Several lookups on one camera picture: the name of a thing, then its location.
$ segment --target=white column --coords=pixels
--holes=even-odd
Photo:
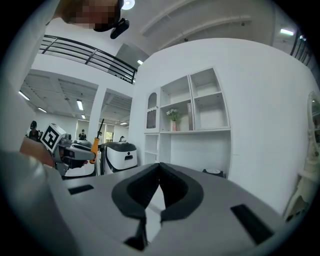
[[[89,122],[89,129],[88,129],[88,138],[87,140],[94,143],[95,137],[97,137],[98,129],[99,129],[99,120],[101,114],[101,108],[104,102],[105,94],[106,94],[107,87],[103,85],[98,86],[98,90],[96,91],[91,115],[90,115],[90,122]]]

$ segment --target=flower vase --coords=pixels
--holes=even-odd
[[[177,121],[172,121],[172,131],[173,132],[177,132],[178,131]]]

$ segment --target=orange handle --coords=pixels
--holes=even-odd
[[[97,159],[97,155],[98,155],[98,144],[99,144],[99,139],[98,138],[94,138],[94,142],[91,148],[91,152],[95,153],[95,158],[93,160],[90,160],[90,164],[95,164],[96,163],[96,159]]]

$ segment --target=gray surface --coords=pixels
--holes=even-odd
[[[68,189],[82,185],[93,186],[94,189],[72,195],[72,200],[90,220],[99,225],[103,232],[117,241],[124,242],[136,234],[139,221],[122,215],[112,200],[112,190],[123,179],[129,178],[151,165],[109,175],[65,180],[64,185]]]
[[[186,219],[162,223],[161,230],[145,249],[148,255],[236,255],[255,244],[230,207],[246,204],[273,231],[282,218],[238,185],[220,177],[168,164],[198,181],[204,191],[201,205]]]
[[[0,157],[0,183],[9,206],[53,255],[142,255],[92,222],[72,199],[57,170],[44,168],[34,158],[19,153],[0,151]]]
[[[1,187],[9,205],[29,232],[56,255],[235,255],[255,245],[230,207],[246,204],[272,230],[283,226],[276,212],[234,183],[170,165],[204,190],[201,205],[186,219],[166,221],[144,252],[123,244],[138,221],[124,217],[111,198],[113,187],[149,165],[105,176],[62,181],[57,170],[43,168],[19,153],[0,154]],[[67,188],[94,189],[70,195]]]

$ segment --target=white ceiling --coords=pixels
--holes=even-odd
[[[28,103],[35,109],[40,107],[48,113],[77,119],[85,115],[89,120],[97,89],[96,84],[37,72],[27,75],[21,92],[30,98]],[[84,111],[79,109],[77,100],[82,101]],[[129,122],[131,102],[131,98],[106,92],[100,119],[112,124]]]
[[[130,28],[121,41],[130,47],[124,53],[120,50],[119,58],[130,64],[185,39],[244,39],[290,53],[294,36],[280,34],[280,29],[297,30],[271,0],[136,0],[122,16]]]

